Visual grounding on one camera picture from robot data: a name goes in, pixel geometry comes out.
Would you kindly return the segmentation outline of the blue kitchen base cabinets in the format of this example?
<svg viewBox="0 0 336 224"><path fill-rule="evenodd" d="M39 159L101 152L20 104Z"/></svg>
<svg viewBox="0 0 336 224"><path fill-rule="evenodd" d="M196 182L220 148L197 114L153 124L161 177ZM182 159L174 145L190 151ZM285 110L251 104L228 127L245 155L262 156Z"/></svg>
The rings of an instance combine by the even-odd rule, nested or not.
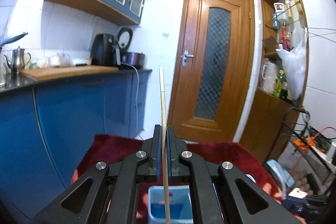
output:
<svg viewBox="0 0 336 224"><path fill-rule="evenodd" d="M5 76L1 88L1 223L28 223L70 186L95 135L143 129L148 70L37 82Z"/></svg>

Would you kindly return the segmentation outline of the wooden door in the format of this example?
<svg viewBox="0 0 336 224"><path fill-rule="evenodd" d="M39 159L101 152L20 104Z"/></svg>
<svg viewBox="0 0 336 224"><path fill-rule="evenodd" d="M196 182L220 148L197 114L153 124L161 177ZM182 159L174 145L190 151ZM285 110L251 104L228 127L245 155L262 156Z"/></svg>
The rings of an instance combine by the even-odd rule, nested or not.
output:
<svg viewBox="0 0 336 224"><path fill-rule="evenodd" d="M253 0L184 0L168 118L177 137L234 138L254 43Z"/></svg>

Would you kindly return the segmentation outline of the steel kettle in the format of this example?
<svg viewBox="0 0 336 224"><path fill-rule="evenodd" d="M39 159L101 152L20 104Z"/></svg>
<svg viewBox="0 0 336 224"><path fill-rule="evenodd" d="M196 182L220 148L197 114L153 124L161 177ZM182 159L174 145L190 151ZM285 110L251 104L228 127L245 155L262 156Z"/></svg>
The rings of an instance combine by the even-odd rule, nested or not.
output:
<svg viewBox="0 0 336 224"><path fill-rule="evenodd" d="M29 60L25 62L25 55L29 56ZM30 53L25 53L25 49L18 47L12 51L11 61L5 55L7 66L10 68L12 75L18 75L22 71L27 63L31 61Z"/></svg>

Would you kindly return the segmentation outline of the red floral blanket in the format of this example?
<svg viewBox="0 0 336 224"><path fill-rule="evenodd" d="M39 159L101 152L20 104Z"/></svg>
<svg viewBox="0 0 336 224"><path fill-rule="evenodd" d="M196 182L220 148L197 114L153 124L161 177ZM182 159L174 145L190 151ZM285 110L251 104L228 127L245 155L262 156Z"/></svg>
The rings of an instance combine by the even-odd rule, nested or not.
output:
<svg viewBox="0 0 336 224"><path fill-rule="evenodd" d="M90 167L99 161L107 163L116 163L123 161L128 155L139 151L145 140L130 139L114 135L98 134L94 136L94 140L83 159L75 169L71 182L74 183L82 176ZM280 202L281 194L274 179L262 167L261 163L253 157L240 144L234 142L224 143L188 143L187 149L200 155L205 161L214 164L221 164L225 161L231 162L243 173L250 174L256 184L262 188L274 200ZM137 205L137 223L148 223L148 189L151 186L162 186L163 182L160 178L158 182L142 183L139 190Z"/></svg>

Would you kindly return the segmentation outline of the wooden chopstick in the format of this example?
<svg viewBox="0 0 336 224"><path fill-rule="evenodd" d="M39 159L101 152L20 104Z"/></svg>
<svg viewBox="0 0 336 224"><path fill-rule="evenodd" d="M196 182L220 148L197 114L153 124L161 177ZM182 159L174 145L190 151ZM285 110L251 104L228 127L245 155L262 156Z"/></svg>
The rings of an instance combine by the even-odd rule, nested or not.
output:
<svg viewBox="0 0 336 224"><path fill-rule="evenodd" d="M166 144L166 100L165 100L165 83L163 75L163 67L159 68L159 85L161 93L161 124L162 124L162 174L163 174L163 193L165 202L166 223L171 223L170 219L170 204L169 204L169 169L167 158L167 144Z"/></svg>

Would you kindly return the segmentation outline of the light blue utensil box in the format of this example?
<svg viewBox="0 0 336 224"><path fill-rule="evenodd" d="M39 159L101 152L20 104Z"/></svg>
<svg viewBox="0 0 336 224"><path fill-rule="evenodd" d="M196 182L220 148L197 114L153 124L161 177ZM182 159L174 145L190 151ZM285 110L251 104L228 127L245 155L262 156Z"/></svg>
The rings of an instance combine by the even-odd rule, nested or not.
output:
<svg viewBox="0 0 336 224"><path fill-rule="evenodd" d="M169 186L171 223L193 223L188 185ZM148 223L166 223L163 186L148 189Z"/></svg>

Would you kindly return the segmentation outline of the wooden cutting board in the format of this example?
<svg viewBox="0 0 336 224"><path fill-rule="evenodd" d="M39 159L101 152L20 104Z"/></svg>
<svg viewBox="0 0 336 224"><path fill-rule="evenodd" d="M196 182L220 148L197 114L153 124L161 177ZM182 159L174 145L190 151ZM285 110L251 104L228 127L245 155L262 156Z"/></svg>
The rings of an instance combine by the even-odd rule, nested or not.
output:
<svg viewBox="0 0 336 224"><path fill-rule="evenodd" d="M46 81L46 80L62 79L67 77L112 73L117 71L118 68L116 67L86 65L86 66L69 67L69 68L24 69L21 71L21 74L34 81Z"/></svg>

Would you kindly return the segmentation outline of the wooden wall shelf niche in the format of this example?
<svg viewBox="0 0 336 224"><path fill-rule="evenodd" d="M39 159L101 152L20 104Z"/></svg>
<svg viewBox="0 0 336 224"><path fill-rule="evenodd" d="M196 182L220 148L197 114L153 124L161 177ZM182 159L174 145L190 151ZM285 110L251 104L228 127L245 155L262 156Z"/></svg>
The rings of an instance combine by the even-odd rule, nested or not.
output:
<svg viewBox="0 0 336 224"><path fill-rule="evenodd" d="M277 31L272 28L271 14L277 0L260 0L262 15L262 50L259 61L268 60L276 65L276 73L283 69L282 60L276 53ZM296 101L282 100L257 87L248 120L240 139L240 144L261 164L269 159L277 159L284 151L288 141L280 135L283 120L288 125L297 121L298 114L290 107L302 106L302 98Z"/></svg>

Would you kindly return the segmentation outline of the white plastic bag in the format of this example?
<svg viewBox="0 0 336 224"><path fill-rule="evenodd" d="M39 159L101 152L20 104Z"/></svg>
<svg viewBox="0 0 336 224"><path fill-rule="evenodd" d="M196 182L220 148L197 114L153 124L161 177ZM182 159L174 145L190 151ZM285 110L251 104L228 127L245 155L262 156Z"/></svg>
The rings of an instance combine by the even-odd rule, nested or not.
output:
<svg viewBox="0 0 336 224"><path fill-rule="evenodd" d="M306 43L308 38L307 28L303 27L303 37L299 36L299 43L291 50L276 49L277 55L282 60L290 98L297 100L302 95L306 75Z"/></svg>

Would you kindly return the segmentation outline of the black air fryer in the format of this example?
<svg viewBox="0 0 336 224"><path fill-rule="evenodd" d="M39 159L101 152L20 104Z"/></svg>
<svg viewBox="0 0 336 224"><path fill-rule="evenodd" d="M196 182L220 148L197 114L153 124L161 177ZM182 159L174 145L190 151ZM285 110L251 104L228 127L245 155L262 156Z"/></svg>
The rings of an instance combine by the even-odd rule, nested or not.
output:
<svg viewBox="0 0 336 224"><path fill-rule="evenodd" d="M97 34L94 37L90 58L92 65L117 67L117 37L112 34Z"/></svg>

